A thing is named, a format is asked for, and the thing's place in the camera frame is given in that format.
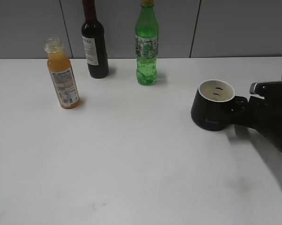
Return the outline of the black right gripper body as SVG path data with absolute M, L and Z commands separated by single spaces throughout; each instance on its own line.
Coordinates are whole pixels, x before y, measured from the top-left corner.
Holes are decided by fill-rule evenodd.
M 258 131 L 282 153 L 282 93 L 266 97 L 251 94 L 237 125 Z

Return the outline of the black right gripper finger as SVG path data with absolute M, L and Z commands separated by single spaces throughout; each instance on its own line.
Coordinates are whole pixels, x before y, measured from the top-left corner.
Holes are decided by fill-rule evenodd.
M 229 115 L 229 124 L 235 125 L 238 124 L 242 120 L 243 109 L 241 110 L 232 110 Z
M 245 97 L 235 96 L 232 103 L 232 110 L 244 110 L 248 105 L 248 100 Z

